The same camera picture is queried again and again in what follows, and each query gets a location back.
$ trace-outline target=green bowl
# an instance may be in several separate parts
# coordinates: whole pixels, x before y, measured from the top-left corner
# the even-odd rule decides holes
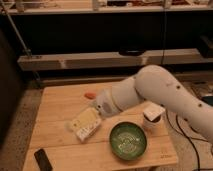
[[[147,146],[143,130],[131,122],[117,124],[110,133],[112,151],[124,160],[135,160],[140,157]]]

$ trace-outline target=concrete floor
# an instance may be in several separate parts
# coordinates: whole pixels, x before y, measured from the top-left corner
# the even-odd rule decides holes
[[[25,155],[30,142],[30,136],[35,123],[37,110],[41,101],[42,90],[27,89],[13,116],[3,148],[0,151],[0,171],[21,171]],[[169,112],[169,117],[175,125],[175,114]],[[169,134],[179,156],[179,163],[174,166],[156,168],[157,171],[192,171],[197,168],[196,156],[189,142],[177,134],[168,125],[164,116]],[[181,126],[188,135],[201,137],[194,133],[187,123],[181,120]],[[210,153],[211,145],[206,142],[194,141],[198,148],[202,168],[213,168],[213,156]]]

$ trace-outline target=wooden table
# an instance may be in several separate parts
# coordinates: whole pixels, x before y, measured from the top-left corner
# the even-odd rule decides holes
[[[146,152],[136,161],[118,159],[109,146],[108,137],[114,125],[131,121],[142,125],[142,111],[149,102],[106,119],[100,129],[84,144],[66,128],[67,121],[85,108],[90,100],[84,93],[99,92],[113,83],[82,84],[45,88],[27,152],[24,171],[39,171],[34,152],[44,148],[54,171],[123,170],[175,164],[177,154],[163,120],[148,137]]]

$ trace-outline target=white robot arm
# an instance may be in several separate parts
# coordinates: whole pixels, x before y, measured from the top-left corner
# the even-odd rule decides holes
[[[192,96],[167,70],[150,65],[142,68],[94,100],[102,116],[109,117],[142,103],[145,99],[177,113],[213,144],[213,107]]]

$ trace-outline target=black cable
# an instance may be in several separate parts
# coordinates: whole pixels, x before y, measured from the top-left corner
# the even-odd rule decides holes
[[[170,119],[169,119],[169,115],[168,115],[168,110],[166,110],[166,119],[167,119],[167,121],[168,121],[168,123],[169,123],[169,126],[170,126],[176,133],[178,133],[178,134],[181,135],[181,136],[184,136],[181,132],[179,132],[177,129],[175,129],[175,127],[171,124]],[[193,139],[193,140],[208,142],[208,141],[205,140],[205,139],[195,138],[195,137],[190,137],[190,136],[188,136],[188,137],[191,138],[191,139]]]
[[[178,116],[176,115],[176,123],[178,128],[180,129],[180,131],[182,132],[182,134],[184,135],[185,138],[188,139],[188,141],[190,142],[190,144],[192,145],[195,154],[196,154],[196,158],[197,158],[197,171],[200,171],[200,156],[199,153],[197,151],[197,148],[195,147],[194,143],[192,142],[192,140],[186,135],[186,133],[184,132],[184,130],[181,128],[180,124],[179,124],[179,120],[178,120]]]
[[[166,34],[167,34],[167,14],[164,8],[164,32],[163,32],[163,54],[161,58],[160,64],[163,65],[164,57],[165,57],[165,48],[166,48]]]

